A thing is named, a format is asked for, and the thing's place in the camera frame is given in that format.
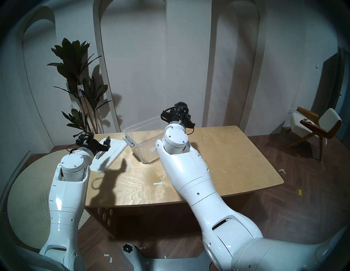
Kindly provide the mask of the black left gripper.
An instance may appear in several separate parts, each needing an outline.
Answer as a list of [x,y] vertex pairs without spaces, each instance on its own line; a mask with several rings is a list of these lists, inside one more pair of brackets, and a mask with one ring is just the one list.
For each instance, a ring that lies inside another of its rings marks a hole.
[[86,132],[79,134],[78,138],[76,139],[76,145],[82,148],[87,148],[93,154],[97,154],[98,152],[106,152],[109,150],[111,146],[111,138],[110,136],[107,136],[107,138],[102,144],[99,143],[99,141],[97,141],[96,139],[94,139],[93,132]]

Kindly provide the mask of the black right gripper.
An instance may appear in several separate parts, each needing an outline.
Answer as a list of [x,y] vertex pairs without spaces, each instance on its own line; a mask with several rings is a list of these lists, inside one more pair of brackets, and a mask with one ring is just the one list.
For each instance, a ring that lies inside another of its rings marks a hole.
[[174,105],[164,110],[161,114],[161,119],[167,123],[176,121],[189,129],[194,129],[195,127],[195,123],[191,121],[191,115],[189,115],[187,105]]

